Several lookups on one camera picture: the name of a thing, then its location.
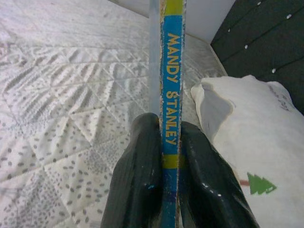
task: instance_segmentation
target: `pillowcase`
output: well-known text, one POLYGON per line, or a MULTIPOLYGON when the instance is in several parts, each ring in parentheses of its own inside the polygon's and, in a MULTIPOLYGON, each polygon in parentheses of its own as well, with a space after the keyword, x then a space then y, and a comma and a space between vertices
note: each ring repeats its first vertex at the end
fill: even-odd
POLYGON ((203 78, 191 89, 200 125, 231 165, 263 227, 304 224, 304 116, 278 82, 203 78))

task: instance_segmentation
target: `bedding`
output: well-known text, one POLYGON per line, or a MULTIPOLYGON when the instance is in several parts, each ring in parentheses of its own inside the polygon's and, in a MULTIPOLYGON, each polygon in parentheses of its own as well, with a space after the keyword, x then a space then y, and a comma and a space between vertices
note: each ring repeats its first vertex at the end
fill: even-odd
MULTIPOLYGON (((99 227, 133 119, 148 111, 148 19, 106 0, 0 0, 0 227, 99 227)), ((226 75, 186 36, 190 89, 226 75)))
POLYGON ((304 116, 278 82, 203 78, 191 94, 204 133, 233 168, 261 227, 304 218, 304 116))

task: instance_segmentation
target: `tufted headboard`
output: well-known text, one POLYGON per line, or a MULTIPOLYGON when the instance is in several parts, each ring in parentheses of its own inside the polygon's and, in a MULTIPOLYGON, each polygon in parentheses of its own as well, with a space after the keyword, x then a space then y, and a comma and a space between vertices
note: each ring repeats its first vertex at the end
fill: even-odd
POLYGON ((304 0, 236 0, 211 45, 229 76, 280 82, 304 114, 304 0))

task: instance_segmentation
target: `dotted fabric pattern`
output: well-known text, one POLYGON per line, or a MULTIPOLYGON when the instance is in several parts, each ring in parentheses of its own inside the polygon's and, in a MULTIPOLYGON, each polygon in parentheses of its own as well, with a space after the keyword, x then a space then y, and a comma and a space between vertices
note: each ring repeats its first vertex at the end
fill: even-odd
MULTIPOLYGON (((98 228, 134 118, 148 111, 148 19, 106 0, 0 1, 0 228, 98 228)), ((191 87, 225 75, 186 36, 191 87)))

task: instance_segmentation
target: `quilted pattern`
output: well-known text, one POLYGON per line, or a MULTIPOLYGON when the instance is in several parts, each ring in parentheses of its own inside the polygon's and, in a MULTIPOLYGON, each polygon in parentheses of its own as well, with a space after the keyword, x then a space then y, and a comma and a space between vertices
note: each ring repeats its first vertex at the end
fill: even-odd
MULTIPOLYGON (((148 20, 106 0, 0 0, 0 228, 92 228, 148 111, 148 20)), ((190 88, 224 71, 187 36, 190 88)))

